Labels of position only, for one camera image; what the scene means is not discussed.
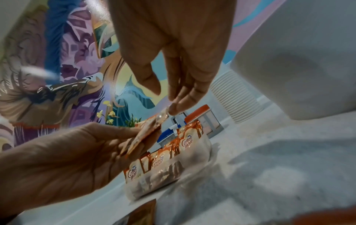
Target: clear plastic bin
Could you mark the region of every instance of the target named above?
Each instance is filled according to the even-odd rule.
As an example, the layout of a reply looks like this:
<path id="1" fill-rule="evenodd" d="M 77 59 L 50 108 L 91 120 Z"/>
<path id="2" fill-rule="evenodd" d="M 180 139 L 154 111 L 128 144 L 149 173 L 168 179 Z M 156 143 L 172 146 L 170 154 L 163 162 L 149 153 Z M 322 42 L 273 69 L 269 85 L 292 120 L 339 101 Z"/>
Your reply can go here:
<path id="1" fill-rule="evenodd" d="M 172 159 L 162 162 L 125 185 L 128 199 L 136 200 L 182 177 L 200 171 L 210 158 L 211 142 L 206 134 Z"/>

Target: stack of paper cups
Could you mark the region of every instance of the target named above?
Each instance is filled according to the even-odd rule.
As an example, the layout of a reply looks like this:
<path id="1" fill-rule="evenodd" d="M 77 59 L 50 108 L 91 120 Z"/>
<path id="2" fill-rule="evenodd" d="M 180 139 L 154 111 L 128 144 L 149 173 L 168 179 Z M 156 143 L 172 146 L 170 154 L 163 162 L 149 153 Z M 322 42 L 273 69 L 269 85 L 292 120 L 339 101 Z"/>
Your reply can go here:
<path id="1" fill-rule="evenodd" d="M 216 77 L 210 89 L 235 123 L 241 123 L 262 111 L 262 106 L 232 70 Z"/>

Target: red lid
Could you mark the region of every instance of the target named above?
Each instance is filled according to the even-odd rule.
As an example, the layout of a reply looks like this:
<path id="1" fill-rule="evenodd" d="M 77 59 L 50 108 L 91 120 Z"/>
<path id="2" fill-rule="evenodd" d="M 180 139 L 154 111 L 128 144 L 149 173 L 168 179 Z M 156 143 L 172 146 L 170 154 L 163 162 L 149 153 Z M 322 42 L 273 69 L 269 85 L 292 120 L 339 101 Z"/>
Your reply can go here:
<path id="1" fill-rule="evenodd" d="M 195 120 L 197 117 L 199 117 L 200 115 L 202 115 L 203 113 L 205 113 L 206 111 L 210 110 L 210 107 L 208 105 L 203 105 L 202 107 L 198 108 L 197 110 L 195 110 L 194 112 L 192 112 L 191 114 L 189 114 L 184 121 L 186 123 L 190 123 L 193 120 Z"/>

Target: colorful wall mural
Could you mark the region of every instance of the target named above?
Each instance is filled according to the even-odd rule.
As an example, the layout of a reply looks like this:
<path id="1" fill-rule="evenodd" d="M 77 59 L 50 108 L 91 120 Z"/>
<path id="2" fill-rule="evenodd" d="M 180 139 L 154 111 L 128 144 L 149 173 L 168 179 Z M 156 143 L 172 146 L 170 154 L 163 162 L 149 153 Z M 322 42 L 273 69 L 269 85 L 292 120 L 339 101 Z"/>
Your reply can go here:
<path id="1" fill-rule="evenodd" d="M 238 1 L 224 62 L 283 2 Z M 162 54 L 152 62 L 162 86 L 156 96 L 122 59 L 104 0 L 33 0 L 4 43 L 0 151 L 88 122 L 127 126 L 132 116 L 147 119 L 170 103 Z M 60 80 L 38 78 L 24 66 L 57 72 Z"/>

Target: marble countertop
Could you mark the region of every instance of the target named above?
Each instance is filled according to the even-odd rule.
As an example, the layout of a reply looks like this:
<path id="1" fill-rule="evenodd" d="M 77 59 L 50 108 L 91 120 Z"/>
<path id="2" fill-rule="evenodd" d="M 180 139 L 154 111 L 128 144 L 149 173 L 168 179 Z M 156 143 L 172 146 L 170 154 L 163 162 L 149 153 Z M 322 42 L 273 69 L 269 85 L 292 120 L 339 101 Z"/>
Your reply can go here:
<path id="1" fill-rule="evenodd" d="M 156 198 L 156 225 L 258 224 L 356 204 L 356 112 L 290 120 L 272 104 L 225 121 L 198 174 L 130 202 L 117 186 L 56 224 L 112 225 Z"/>

